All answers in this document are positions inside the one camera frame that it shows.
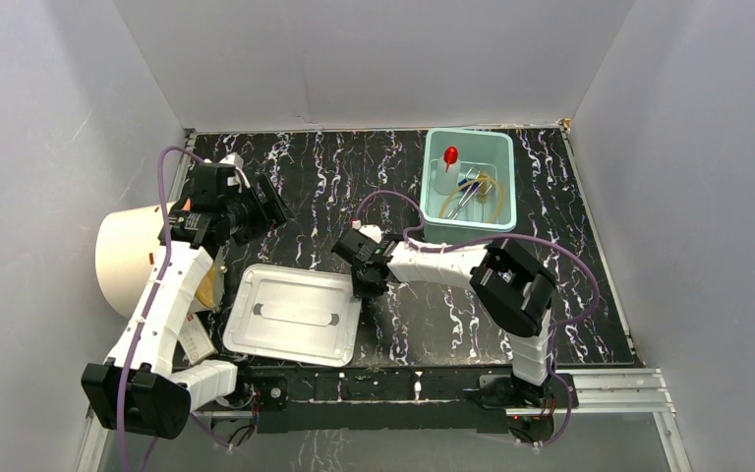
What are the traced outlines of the white plastic bin lid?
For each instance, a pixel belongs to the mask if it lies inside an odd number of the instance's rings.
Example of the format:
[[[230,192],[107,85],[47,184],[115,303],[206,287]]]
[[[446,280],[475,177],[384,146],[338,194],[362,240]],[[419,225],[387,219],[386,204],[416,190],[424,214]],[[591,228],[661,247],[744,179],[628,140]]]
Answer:
[[[354,356],[360,312],[347,274],[250,265],[222,344],[238,354],[344,367]]]

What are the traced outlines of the metal wire test tube holder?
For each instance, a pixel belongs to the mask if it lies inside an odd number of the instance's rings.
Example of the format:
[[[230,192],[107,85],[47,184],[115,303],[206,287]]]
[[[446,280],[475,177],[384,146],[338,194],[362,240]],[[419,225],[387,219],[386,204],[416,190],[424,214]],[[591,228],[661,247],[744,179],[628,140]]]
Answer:
[[[471,167],[465,177],[459,182],[457,189],[460,191],[458,203],[446,214],[448,219],[456,219],[460,211],[479,192],[482,183],[478,180],[481,169],[478,166]]]

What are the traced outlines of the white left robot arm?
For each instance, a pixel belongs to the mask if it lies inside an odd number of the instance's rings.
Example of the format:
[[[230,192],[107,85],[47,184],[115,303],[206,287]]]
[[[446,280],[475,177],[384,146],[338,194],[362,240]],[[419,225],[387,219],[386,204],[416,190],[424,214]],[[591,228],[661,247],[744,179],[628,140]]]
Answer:
[[[173,357],[218,252],[260,239],[293,213],[267,175],[250,182],[228,163],[196,166],[186,193],[173,204],[160,202],[157,211],[157,245],[142,294],[105,359],[87,364],[81,385],[103,427],[171,440],[217,397],[231,409],[253,400],[253,381],[232,363],[202,360],[176,373]]]

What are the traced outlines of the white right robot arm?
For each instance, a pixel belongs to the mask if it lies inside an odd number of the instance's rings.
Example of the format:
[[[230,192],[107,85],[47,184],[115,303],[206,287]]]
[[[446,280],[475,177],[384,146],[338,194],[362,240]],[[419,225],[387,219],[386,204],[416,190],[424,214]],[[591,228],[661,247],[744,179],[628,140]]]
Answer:
[[[358,298],[385,294],[391,283],[426,282],[471,291],[508,336],[508,380],[482,377],[476,397],[492,407],[539,407],[552,396],[551,272],[511,238],[447,245],[400,236],[376,239],[345,230],[332,252],[350,266]]]

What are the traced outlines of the blue-based glass measuring cylinder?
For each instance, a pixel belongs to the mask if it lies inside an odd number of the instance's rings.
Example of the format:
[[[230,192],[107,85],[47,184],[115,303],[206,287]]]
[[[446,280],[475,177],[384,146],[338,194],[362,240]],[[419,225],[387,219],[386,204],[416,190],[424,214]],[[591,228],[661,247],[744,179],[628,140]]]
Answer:
[[[479,177],[474,179],[464,179],[459,186],[462,196],[457,204],[457,209],[465,207],[478,193],[482,185],[482,180]]]

